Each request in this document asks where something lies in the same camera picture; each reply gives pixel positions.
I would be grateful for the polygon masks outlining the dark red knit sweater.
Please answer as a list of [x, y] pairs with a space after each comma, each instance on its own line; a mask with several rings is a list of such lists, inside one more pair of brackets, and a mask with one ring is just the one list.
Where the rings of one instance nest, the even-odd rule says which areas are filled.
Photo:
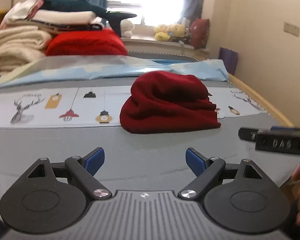
[[155, 71], [138, 77], [120, 112], [133, 134], [192, 132], [221, 127], [207, 87], [194, 75]]

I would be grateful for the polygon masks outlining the grey printed bed sheet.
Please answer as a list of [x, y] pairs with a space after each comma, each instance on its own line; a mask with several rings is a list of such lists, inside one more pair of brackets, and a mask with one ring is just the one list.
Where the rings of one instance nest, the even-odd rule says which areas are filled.
[[222, 119], [220, 129], [170, 134], [130, 134], [121, 127], [0, 128], [0, 198], [38, 158], [63, 162], [97, 147], [104, 149], [105, 162], [96, 178], [111, 191], [181, 190], [194, 179], [185, 163], [189, 147], [228, 163], [251, 159], [280, 186], [299, 157], [259, 152], [238, 137], [241, 127], [266, 129], [276, 123], [261, 113]]

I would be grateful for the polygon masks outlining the purple paper bag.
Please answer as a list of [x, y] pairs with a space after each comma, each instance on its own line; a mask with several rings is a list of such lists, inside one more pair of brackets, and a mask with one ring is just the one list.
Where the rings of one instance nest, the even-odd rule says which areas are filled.
[[238, 52], [221, 47], [218, 58], [223, 61], [227, 72], [233, 75], [239, 59]]

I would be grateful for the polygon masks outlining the dark red cushion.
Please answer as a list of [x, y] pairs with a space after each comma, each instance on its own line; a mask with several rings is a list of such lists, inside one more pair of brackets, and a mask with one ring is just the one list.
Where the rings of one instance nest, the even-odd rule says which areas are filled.
[[195, 50], [206, 48], [209, 38], [209, 19], [196, 19], [190, 26], [190, 45]]

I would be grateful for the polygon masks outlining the light blue patterned quilt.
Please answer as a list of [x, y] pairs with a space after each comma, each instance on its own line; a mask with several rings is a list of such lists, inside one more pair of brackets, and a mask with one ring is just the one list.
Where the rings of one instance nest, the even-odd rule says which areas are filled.
[[34, 83], [138, 77], [153, 71], [194, 75], [200, 80], [227, 81], [222, 60], [190, 62], [170, 59], [141, 59], [132, 56], [50, 56], [26, 64], [0, 77], [0, 88]]

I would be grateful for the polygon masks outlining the beige folded blanket stack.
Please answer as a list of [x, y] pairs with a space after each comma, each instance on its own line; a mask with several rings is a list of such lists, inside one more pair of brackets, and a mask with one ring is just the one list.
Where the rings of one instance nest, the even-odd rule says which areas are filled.
[[45, 57], [53, 36], [36, 26], [0, 30], [0, 76]]

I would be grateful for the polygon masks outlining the bright red folded blanket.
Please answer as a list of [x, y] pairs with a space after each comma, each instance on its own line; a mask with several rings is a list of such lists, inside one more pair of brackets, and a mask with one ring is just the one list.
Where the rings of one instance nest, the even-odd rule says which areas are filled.
[[109, 28], [97, 31], [71, 31], [57, 35], [46, 49], [47, 56], [122, 55], [127, 56], [121, 38]]

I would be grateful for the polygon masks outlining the yellow plush toy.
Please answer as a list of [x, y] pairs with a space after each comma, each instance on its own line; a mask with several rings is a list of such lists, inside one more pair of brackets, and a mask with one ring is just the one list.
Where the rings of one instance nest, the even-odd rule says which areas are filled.
[[161, 24], [154, 28], [154, 39], [162, 42], [186, 42], [189, 38], [189, 30], [182, 24]]

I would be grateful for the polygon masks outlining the white plush toy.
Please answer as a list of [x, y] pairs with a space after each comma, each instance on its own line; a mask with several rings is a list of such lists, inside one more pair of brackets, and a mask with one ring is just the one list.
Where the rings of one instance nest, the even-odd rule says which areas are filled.
[[120, 23], [121, 36], [125, 38], [131, 38], [133, 33], [132, 31], [135, 28], [135, 25], [130, 20], [122, 20]]

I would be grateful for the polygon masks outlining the teal shark plush toy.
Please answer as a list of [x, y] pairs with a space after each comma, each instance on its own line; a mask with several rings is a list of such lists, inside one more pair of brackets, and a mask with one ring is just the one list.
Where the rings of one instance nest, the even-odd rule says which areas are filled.
[[104, 7], [93, 5], [87, 0], [43, 0], [43, 5], [40, 8], [60, 12], [92, 11], [97, 17], [108, 21], [113, 31], [119, 37], [121, 37], [121, 21], [137, 16], [136, 14], [127, 12], [108, 11]]

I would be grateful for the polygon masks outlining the wooden bed frame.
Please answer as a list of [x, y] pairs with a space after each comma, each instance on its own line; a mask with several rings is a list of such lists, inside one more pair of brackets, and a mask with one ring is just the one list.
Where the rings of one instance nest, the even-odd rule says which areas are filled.
[[243, 81], [237, 77], [229, 74], [229, 82], [240, 89], [242, 92], [247, 94], [252, 98], [256, 103], [258, 103], [266, 112], [268, 112], [280, 125], [286, 127], [294, 127], [294, 124], [283, 114], [281, 113], [274, 105], [272, 105], [268, 100], [263, 96], [258, 94], [255, 90], [250, 88]]

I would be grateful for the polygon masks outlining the wall socket plate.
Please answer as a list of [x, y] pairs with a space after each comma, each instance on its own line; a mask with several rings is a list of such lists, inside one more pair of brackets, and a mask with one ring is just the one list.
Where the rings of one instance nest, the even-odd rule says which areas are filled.
[[287, 22], [285, 22], [283, 24], [283, 31], [285, 33], [294, 35], [296, 37], [300, 36], [300, 28], [297, 25], [293, 25], [293, 24], [290, 24], [290, 23], [287, 23]]

